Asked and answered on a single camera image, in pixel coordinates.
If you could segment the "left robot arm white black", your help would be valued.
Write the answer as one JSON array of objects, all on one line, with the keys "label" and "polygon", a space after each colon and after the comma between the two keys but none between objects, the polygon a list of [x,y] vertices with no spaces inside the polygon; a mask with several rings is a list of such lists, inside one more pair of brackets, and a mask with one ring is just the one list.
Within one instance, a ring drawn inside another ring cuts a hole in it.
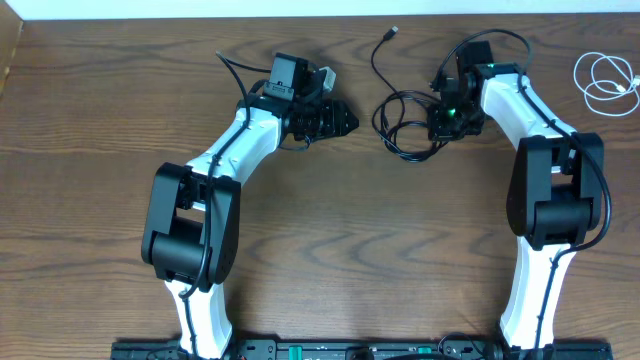
[{"label": "left robot arm white black", "polygon": [[328,66],[278,53],[263,79],[241,85],[229,128],[184,165],[156,171],[141,242],[141,258],[170,291],[182,334],[180,359],[221,359],[233,336],[224,282],[239,245],[241,191],[258,165],[288,136],[306,150],[343,137],[359,121],[331,97]]}]

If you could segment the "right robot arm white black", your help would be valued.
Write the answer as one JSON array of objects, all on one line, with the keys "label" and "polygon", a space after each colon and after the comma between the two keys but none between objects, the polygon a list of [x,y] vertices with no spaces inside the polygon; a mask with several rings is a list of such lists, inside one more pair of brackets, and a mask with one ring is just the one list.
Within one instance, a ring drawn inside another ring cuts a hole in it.
[{"label": "right robot arm white black", "polygon": [[514,146],[506,214],[518,253],[500,345],[508,358],[547,356],[569,265],[588,248],[587,233],[610,219],[603,142],[558,119],[525,68],[495,62],[488,42],[465,40],[450,55],[457,75],[439,70],[431,85],[440,101],[429,110],[429,138],[448,143],[478,135],[493,119]]}]

